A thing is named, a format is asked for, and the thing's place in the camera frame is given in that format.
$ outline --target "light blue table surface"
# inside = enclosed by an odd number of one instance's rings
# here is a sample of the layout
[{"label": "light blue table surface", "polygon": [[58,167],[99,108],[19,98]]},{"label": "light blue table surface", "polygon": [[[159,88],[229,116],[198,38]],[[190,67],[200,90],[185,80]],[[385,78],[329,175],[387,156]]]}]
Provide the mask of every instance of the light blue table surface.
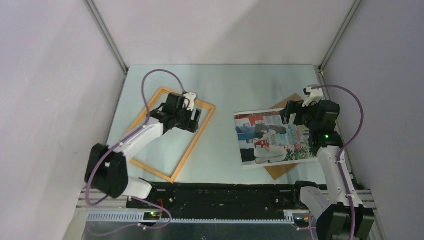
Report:
[{"label": "light blue table surface", "polygon": [[[144,75],[154,69],[175,73],[185,89],[216,106],[216,112],[177,178],[180,183],[294,184],[298,180],[325,184],[323,170],[315,162],[301,163],[277,180],[263,167],[242,168],[234,113],[269,109],[303,88],[318,84],[312,65],[133,65],[129,69],[107,143],[113,145],[127,132],[145,108],[141,96]],[[150,100],[161,87],[180,91],[173,76],[155,72],[145,83]],[[173,129],[151,142],[136,158],[171,173],[184,154],[192,133]],[[148,181],[163,182],[133,164],[128,173]]]}]

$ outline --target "wooden picture frame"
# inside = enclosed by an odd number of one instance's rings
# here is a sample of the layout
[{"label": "wooden picture frame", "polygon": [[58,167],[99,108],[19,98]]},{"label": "wooden picture frame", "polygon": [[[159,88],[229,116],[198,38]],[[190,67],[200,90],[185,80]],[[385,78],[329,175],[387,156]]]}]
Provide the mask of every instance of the wooden picture frame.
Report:
[{"label": "wooden picture frame", "polygon": [[[171,90],[169,88],[166,87],[161,87],[153,96],[153,98],[149,101],[148,106],[150,109],[153,108],[153,106],[155,106],[155,104],[158,102],[158,100],[161,98],[161,96],[163,94],[170,94],[170,93],[179,93],[177,91]],[[203,124],[199,127],[199,129],[197,130],[196,135],[194,136],[193,141],[191,141],[190,145],[187,148],[187,151],[185,151],[184,155],[182,156],[181,160],[179,161],[179,164],[176,166],[175,171],[171,174],[171,175],[167,175],[149,165],[146,165],[140,161],[138,161],[137,159],[133,158],[130,163],[136,165],[137,167],[140,167],[146,171],[148,171],[149,173],[152,173],[170,183],[174,183],[175,180],[177,179],[178,175],[180,174],[181,170],[183,169],[184,165],[186,164],[187,160],[189,159],[190,154],[192,153],[193,149],[195,148],[197,142],[199,141],[199,138],[202,136],[203,132],[205,131],[206,126],[208,125],[209,121],[211,120],[212,116],[215,113],[216,107],[214,105],[211,105],[209,103],[206,103],[204,101],[201,100],[196,100],[195,105],[202,107],[204,109],[209,110],[208,115],[206,116],[206,119],[204,120]],[[138,115],[137,119],[135,120],[135,122],[131,125],[131,127],[129,128],[129,130],[127,131],[127,133],[129,133],[130,131],[132,131],[134,128],[136,128],[138,125],[140,125],[143,120],[146,118],[147,116],[147,109],[145,108],[143,111],[141,111],[140,115]]]}]

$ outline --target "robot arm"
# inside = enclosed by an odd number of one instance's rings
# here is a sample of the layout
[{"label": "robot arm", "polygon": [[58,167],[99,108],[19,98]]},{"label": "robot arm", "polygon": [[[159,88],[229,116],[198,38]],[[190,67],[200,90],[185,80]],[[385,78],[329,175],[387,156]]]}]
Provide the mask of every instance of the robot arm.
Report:
[{"label": "robot arm", "polygon": [[324,172],[329,200],[322,195],[319,188],[305,186],[300,189],[300,201],[317,219],[318,239],[349,239],[353,220],[348,199],[351,197],[356,216],[354,236],[366,239],[375,217],[373,210],[364,207],[355,191],[344,152],[340,161],[337,158],[343,147],[342,139],[335,131],[340,106],[332,101],[322,100],[324,94],[320,88],[313,89],[313,86],[309,86],[304,89],[304,93],[308,95],[307,100],[289,101],[280,115],[283,122],[287,123],[290,115],[296,114],[293,124],[309,128],[310,152],[318,158]]},{"label": "robot arm", "polygon": [[[133,196],[140,199],[148,197],[152,186],[150,183],[128,175],[127,164],[150,142],[177,127],[195,133],[199,128],[202,111],[196,110],[192,119],[197,95],[185,92],[183,95],[170,93],[165,103],[150,112],[148,124],[136,127],[127,136],[131,136],[108,155],[94,175],[92,187],[102,191],[112,198]],[[109,146],[96,144],[92,149],[85,172],[85,182],[88,182],[96,164],[109,151]]]}]

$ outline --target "printed picture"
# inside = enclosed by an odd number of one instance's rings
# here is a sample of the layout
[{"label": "printed picture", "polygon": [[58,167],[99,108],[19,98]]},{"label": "printed picture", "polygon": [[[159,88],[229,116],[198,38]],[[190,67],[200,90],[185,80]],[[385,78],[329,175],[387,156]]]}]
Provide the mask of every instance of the printed picture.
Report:
[{"label": "printed picture", "polygon": [[238,112],[234,114],[235,132],[243,166],[267,167],[316,161],[310,154],[309,129],[283,124],[281,109]]}]

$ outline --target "white wall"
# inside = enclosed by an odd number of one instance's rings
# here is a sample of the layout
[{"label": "white wall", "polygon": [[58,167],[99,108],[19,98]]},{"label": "white wall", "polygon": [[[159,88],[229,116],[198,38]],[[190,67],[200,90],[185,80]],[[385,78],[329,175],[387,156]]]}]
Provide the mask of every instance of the white wall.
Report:
[{"label": "white wall", "polygon": [[130,65],[319,65],[354,0],[96,0]]},{"label": "white wall", "polygon": [[123,74],[82,0],[0,3],[0,233],[62,239]]},{"label": "white wall", "polygon": [[[364,1],[324,71],[328,84],[351,89],[365,122],[348,149],[355,174],[370,188],[389,239],[423,239],[424,1]],[[341,105],[346,138],[359,124],[351,97]]]}]

